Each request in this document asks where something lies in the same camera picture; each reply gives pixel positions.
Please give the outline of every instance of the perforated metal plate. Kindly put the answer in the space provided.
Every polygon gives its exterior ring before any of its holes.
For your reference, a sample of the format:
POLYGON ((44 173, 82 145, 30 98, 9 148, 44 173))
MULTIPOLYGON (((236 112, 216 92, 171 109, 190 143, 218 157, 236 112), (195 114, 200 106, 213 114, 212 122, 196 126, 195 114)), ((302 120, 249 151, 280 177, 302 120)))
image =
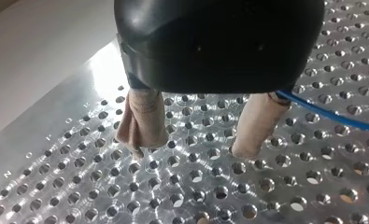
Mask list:
MULTIPOLYGON (((369 1, 326 7, 294 91, 369 122, 369 1)), ((113 141, 127 90, 114 41, 0 133, 0 223, 369 223, 368 132, 293 105, 240 161, 247 95, 165 94, 169 142, 137 162, 113 141)))

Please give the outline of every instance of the blue cable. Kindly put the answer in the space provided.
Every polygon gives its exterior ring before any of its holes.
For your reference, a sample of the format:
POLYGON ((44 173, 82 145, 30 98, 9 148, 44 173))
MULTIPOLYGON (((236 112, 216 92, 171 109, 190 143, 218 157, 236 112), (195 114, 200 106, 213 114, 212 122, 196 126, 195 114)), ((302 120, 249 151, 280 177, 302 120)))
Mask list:
POLYGON ((332 119, 335 120, 337 122, 343 123, 343 124, 347 124, 348 126, 352 126, 352 127, 356 127, 356 128, 360 128, 362 130, 366 130, 369 131, 369 123, 364 123, 361 121, 357 121, 354 119, 347 119, 343 116, 339 116, 336 115, 326 109, 320 108, 316 105, 312 105, 310 103, 308 103, 307 101, 301 99, 298 96, 293 95, 292 93, 288 92, 288 91, 277 91, 277 94, 286 97, 287 99, 297 103, 298 105, 301 105, 302 107, 314 111, 317 114, 320 114, 328 119, 332 119))

